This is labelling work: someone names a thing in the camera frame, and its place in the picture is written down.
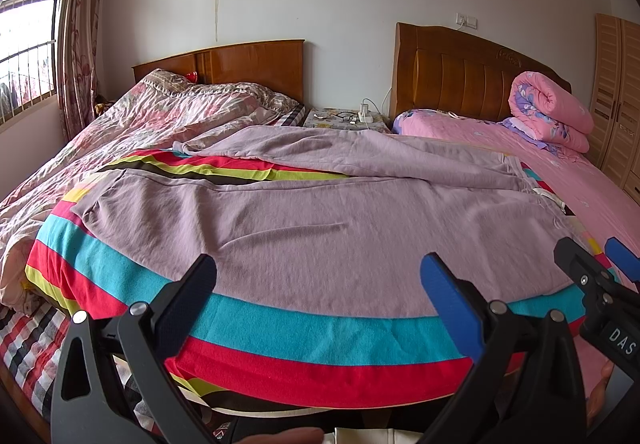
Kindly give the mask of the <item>person's right hand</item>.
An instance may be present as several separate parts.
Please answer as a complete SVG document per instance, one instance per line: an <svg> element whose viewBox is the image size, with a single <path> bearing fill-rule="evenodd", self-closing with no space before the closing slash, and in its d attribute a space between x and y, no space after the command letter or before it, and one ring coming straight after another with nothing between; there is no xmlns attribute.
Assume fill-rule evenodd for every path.
<svg viewBox="0 0 640 444"><path fill-rule="evenodd" d="M587 409L587 426L591 426L593 420L597 418L602 410L605 402L605 391L610 382L614 364L608 360L601 369L601 378L591 391L586 403Z"/></svg>

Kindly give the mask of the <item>person's left hand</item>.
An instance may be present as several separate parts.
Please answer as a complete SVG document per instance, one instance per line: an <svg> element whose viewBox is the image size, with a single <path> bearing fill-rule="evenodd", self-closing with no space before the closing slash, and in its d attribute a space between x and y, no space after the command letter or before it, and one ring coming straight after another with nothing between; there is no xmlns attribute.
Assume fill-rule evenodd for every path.
<svg viewBox="0 0 640 444"><path fill-rule="evenodd" d="M320 428L295 428L277 434L256 434L242 438L238 444L322 444L324 432Z"/></svg>

